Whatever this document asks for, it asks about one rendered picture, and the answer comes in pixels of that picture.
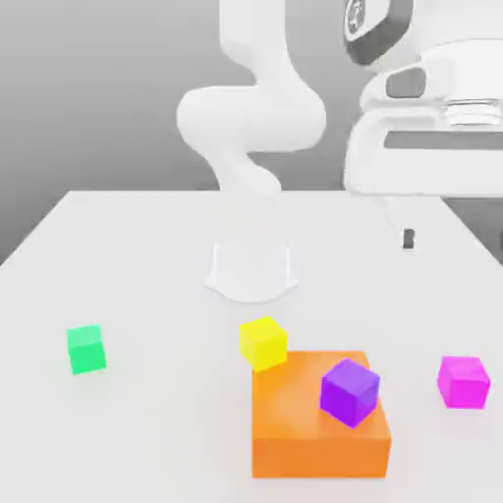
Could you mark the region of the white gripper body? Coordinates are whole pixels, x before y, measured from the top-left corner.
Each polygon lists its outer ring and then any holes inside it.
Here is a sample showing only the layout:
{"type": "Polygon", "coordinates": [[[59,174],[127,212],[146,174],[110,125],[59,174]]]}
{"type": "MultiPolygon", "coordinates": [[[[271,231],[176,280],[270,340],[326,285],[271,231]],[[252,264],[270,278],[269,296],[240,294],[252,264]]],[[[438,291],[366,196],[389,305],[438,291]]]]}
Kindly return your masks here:
{"type": "Polygon", "coordinates": [[[503,196],[503,127],[448,127],[438,112],[366,112],[345,187],[371,196],[503,196]]]}

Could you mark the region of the small magenta cube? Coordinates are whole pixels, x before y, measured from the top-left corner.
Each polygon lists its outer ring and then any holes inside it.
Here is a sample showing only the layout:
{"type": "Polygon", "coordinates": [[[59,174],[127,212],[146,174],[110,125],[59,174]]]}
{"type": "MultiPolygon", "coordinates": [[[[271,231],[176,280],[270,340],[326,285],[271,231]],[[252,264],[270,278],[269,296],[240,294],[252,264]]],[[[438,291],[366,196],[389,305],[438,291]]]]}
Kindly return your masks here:
{"type": "Polygon", "coordinates": [[[490,377],[480,358],[442,358],[437,386],[447,408],[482,410],[490,385],[490,377]]]}

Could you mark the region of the small purple cube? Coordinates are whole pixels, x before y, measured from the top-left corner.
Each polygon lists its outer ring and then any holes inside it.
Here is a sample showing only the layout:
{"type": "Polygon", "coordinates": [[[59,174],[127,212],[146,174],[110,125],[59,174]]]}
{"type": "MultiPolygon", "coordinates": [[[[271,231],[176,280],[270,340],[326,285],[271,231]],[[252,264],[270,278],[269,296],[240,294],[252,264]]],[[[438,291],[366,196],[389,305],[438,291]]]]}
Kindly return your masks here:
{"type": "Polygon", "coordinates": [[[320,409],[356,428],[376,408],[379,385],[378,374],[351,359],[343,359],[321,378],[320,409]]]}

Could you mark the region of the small yellow cube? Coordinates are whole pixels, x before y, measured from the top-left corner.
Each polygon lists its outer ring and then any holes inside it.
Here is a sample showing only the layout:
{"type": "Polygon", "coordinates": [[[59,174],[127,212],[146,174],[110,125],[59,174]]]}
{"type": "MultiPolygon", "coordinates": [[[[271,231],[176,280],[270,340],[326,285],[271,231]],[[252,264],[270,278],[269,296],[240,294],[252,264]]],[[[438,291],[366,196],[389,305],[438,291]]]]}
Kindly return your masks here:
{"type": "Polygon", "coordinates": [[[284,363],[288,354],[287,332],[271,316],[240,326],[240,353],[254,372],[284,363]]]}

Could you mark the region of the small green cube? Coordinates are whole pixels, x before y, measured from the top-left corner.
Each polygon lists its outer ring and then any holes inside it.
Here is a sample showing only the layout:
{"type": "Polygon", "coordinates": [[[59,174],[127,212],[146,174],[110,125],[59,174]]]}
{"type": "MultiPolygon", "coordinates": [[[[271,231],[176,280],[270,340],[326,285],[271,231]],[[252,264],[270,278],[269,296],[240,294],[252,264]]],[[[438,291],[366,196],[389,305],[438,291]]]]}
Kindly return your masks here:
{"type": "Polygon", "coordinates": [[[107,365],[99,324],[68,329],[67,348],[73,375],[101,370],[107,365]]]}

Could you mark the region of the large orange box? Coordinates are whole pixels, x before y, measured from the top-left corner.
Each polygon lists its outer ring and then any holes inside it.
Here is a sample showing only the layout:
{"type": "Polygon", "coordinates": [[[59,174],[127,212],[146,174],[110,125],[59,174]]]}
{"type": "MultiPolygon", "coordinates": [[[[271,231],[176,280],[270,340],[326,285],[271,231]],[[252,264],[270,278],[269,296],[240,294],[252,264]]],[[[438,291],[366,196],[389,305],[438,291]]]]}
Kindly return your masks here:
{"type": "Polygon", "coordinates": [[[344,359],[369,368],[360,351],[291,351],[252,375],[253,477],[386,476],[391,432],[381,404],[356,427],[320,408],[322,377],[344,359]]]}

